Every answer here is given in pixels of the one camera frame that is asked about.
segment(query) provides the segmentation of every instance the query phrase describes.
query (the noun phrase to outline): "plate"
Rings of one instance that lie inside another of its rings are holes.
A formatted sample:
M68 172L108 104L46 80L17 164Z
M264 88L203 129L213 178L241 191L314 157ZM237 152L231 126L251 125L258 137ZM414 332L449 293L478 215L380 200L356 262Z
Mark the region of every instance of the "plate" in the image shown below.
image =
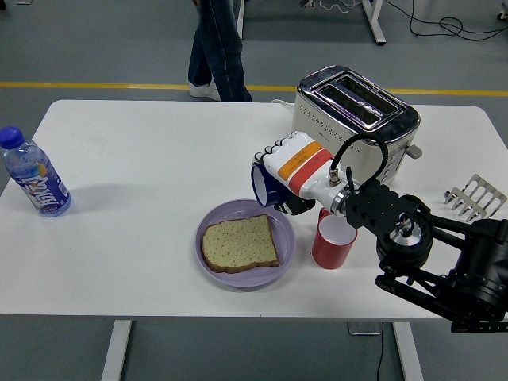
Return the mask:
M206 228L226 220L238 220L260 214L267 214L270 218L271 235L279 254L280 265L277 267L254 267L236 274L211 271L201 252L201 238ZM295 238L293 226L284 214L270 207L262 207L256 200L240 199L217 206L202 219L196 232L195 245L199 263L207 274L232 287L253 288L268 285L287 270L293 259Z

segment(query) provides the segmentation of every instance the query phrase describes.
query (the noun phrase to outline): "water bottle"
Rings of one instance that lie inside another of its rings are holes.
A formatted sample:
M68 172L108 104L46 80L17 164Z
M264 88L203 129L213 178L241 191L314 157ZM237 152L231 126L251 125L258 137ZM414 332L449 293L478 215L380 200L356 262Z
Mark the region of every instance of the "water bottle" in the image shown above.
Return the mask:
M48 156L33 140L25 139L15 126L0 129L2 159L10 177L45 217L55 217L71 205L71 194L52 166Z

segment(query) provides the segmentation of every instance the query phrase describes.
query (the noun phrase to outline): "paper cup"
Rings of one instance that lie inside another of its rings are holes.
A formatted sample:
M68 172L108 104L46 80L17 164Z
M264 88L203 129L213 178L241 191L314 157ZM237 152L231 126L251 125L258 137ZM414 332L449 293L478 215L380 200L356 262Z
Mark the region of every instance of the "paper cup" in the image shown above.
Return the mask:
M346 261L357 235L358 231L347 222L346 217L334 216L321 208L312 257L323 268L339 268Z

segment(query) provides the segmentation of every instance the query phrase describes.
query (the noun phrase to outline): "toaster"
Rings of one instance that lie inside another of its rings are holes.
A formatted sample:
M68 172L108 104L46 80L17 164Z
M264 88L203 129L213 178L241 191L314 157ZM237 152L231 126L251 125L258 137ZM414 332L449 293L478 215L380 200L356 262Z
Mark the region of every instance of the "toaster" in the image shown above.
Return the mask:
M293 131L303 131L332 154L357 133L376 133L388 147L388 161L378 180L387 184L397 174L405 155L417 159L421 150L411 145L420 125L418 112L353 70L330 66L300 81L294 102ZM342 156L341 170L351 167L362 183L382 162L374 141L358 140Z

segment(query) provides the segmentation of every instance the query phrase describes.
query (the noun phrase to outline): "metal toast rack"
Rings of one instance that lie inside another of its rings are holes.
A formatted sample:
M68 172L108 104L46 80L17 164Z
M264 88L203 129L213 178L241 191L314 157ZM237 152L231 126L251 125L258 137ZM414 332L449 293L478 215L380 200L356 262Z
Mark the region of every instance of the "metal toast rack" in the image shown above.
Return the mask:
M506 202L506 196L499 190L474 174L466 186L460 190L453 188L444 193L445 204L454 201L452 210L461 208L459 216L469 213L467 222L475 218L490 218Z

